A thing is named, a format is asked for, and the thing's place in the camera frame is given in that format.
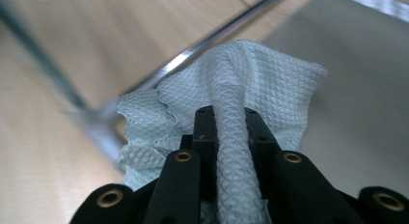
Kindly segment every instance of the white towel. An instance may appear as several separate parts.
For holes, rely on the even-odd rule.
[[[156,89],[119,99],[126,117],[121,165],[125,184],[138,189],[160,174],[182,134],[193,132],[195,111],[212,105],[219,137],[218,219],[221,223],[268,223],[248,147],[244,107],[259,111],[284,150],[297,150],[308,106],[327,70],[250,41],[208,50]]]

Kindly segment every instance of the wood grain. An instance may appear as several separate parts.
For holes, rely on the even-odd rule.
[[[93,107],[142,80],[257,0],[10,0]],[[309,0],[282,0],[233,39],[262,40]],[[67,223],[121,182],[73,112],[0,23],[0,223]]]

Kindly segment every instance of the black plastic part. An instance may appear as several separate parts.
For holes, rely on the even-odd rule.
[[[273,173],[298,223],[365,223],[306,156],[277,153]]]
[[[143,223],[193,224],[200,218],[201,159],[191,150],[170,153]]]
[[[109,191],[120,191],[121,200],[112,207],[101,207],[98,198]],[[81,205],[70,224],[125,224],[131,220],[132,189],[121,184],[107,184],[97,189]]]
[[[401,194],[384,187],[367,187],[361,190],[359,203],[368,223],[409,223],[409,201]]]
[[[261,115],[249,108],[246,108],[245,112],[249,131],[249,148],[259,179],[259,189],[262,197],[267,199],[272,186],[271,167],[273,158],[281,148]]]
[[[148,210],[148,204],[150,203],[150,197],[156,188],[158,179],[148,183],[142,188],[136,190],[133,193],[132,206],[131,206],[131,217],[129,223],[141,224],[144,221],[145,214]]]
[[[193,136],[182,135],[180,140],[180,149],[192,149]]]
[[[196,111],[193,129],[193,150],[202,160],[201,197],[206,201],[216,198],[216,163],[219,141],[212,106]]]

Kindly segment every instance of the metal rod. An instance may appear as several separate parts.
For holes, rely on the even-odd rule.
[[[41,65],[42,71],[53,81],[58,89],[66,96],[68,101],[77,109],[88,108],[87,103],[75,91],[75,88],[70,84],[69,80],[64,76],[63,72],[45,53],[40,45],[33,37],[18,23],[17,19],[11,13],[11,10],[6,8],[4,0],[0,0],[0,19],[9,27],[15,34],[17,39],[25,46],[25,48],[33,55],[37,62]]]

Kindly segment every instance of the white cloth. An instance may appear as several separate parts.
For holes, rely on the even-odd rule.
[[[284,150],[297,150],[310,98],[327,71],[256,42],[228,42],[156,89],[119,99],[126,117],[121,165],[137,189],[155,179],[182,134],[193,132],[195,111],[213,105],[219,137],[218,218],[221,223],[266,223],[248,147],[244,106],[259,111]]]

